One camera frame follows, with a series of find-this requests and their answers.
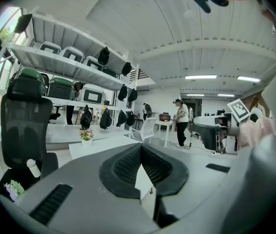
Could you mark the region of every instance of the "ceiling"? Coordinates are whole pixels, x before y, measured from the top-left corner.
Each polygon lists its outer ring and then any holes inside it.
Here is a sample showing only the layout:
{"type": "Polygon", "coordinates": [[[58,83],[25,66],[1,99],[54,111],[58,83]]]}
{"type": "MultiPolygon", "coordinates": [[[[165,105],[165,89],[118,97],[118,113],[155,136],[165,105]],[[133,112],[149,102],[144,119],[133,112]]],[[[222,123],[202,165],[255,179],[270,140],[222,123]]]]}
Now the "ceiling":
{"type": "Polygon", "coordinates": [[[237,76],[276,74],[272,24],[256,0],[213,3],[211,14],[193,0],[13,0],[14,6],[51,14],[93,35],[140,64],[159,86],[182,93],[244,95],[254,85],[237,76]],[[218,75],[185,80],[187,75],[218,75]]]}

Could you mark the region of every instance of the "black mesh panel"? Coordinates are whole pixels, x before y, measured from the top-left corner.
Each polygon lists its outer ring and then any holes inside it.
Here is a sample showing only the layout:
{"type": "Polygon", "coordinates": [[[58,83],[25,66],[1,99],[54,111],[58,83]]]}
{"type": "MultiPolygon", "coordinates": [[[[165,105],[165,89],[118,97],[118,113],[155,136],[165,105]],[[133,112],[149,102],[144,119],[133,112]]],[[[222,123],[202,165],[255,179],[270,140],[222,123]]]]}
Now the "black mesh panel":
{"type": "Polygon", "coordinates": [[[1,145],[4,162],[10,168],[27,168],[26,161],[34,159],[39,168],[46,154],[46,131],[52,102],[40,103],[1,101],[1,145]]]}
{"type": "Polygon", "coordinates": [[[141,163],[154,186],[162,182],[172,172],[172,166],[169,162],[150,152],[143,146],[141,147],[141,163]]]}
{"type": "Polygon", "coordinates": [[[115,163],[114,173],[122,181],[135,186],[140,165],[140,147],[138,147],[115,163]]]}

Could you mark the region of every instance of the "backpack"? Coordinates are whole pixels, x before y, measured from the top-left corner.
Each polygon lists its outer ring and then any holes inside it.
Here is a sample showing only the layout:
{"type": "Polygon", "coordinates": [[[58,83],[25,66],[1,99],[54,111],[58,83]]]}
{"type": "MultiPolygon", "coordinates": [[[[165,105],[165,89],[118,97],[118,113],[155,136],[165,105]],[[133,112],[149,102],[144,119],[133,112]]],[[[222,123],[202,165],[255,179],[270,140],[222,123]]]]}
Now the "backpack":
{"type": "Polygon", "coordinates": [[[104,49],[101,50],[101,52],[99,54],[98,62],[101,65],[106,65],[109,62],[109,58],[110,58],[109,49],[107,47],[105,47],[104,49]]]}
{"type": "Polygon", "coordinates": [[[126,122],[126,120],[127,120],[127,117],[126,117],[125,113],[121,110],[118,115],[118,121],[117,121],[116,126],[120,127],[122,124],[124,124],[126,122]]]}
{"type": "Polygon", "coordinates": [[[134,124],[134,115],[133,112],[128,112],[128,118],[126,121],[127,125],[131,127],[134,124]]]}
{"type": "Polygon", "coordinates": [[[124,99],[127,97],[127,94],[128,94],[127,87],[123,84],[122,88],[119,91],[119,94],[118,94],[117,98],[120,101],[124,101],[124,99]]]}
{"type": "Polygon", "coordinates": [[[123,69],[122,69],[122,75],[127,76],[131,71],[131,64],[130,62],[126,62],[123,69]]]}
{"type": "Polygon", "coordinates": [[[137,98],[138,98],[138,93],[135,89],[133,89],[128,97],[128,102],[130,103],[130,102],[136,100],[137,98]]]}
{"type": "Polygon", "coordinates": [[[81,129],[82,130],[87,130],[90,128],[90,122],[92,121],[92,114],[89,111],[88,106],[84,108],[84,112],[80,118],[80,124],[81,124],[81,129]]]}
{"type": "Polygon", "coordinates": [[[102,114],[101,120],[100,120],[100,127],[104,130],[106,130],[112,123],[112,119],[110,117],[110,112],[106,108],[102,114]]]}
{"type": "Polygon", "coordinates": [[[147,116],[151,117],[152,116],[152,108],[150,105],[146,104],[146,112],[147,112],[147,116]]]}

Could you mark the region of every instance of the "flower pot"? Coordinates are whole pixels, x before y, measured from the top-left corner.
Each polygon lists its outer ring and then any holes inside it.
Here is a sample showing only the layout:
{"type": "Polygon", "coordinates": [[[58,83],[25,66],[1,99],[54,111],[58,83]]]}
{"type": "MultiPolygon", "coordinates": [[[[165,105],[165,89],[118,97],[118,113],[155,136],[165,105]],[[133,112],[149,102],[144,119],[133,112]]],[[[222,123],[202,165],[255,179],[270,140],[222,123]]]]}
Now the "flower pot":
{"type": "Polygon", "coordinates": [[[88,147],[88,146],[91,146],[92,145],[92,139],[91,140],[81,140],[81,144],[84,146],[84,147],[88,147]]]}

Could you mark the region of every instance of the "table leg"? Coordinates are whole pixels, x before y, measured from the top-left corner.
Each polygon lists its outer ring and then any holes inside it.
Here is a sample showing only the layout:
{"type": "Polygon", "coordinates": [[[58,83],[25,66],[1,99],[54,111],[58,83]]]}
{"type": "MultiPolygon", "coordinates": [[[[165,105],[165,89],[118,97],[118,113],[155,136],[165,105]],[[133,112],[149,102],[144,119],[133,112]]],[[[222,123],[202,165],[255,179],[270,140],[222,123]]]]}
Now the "table leg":
{"type": "Polygon", "coordinates": [[[169,133],[169,126],[167,126],[167,128],[166,128],[166,136],[165,136],[165,144],[164,144],[164,147],[167,147],[168,133],[169,133]]]}

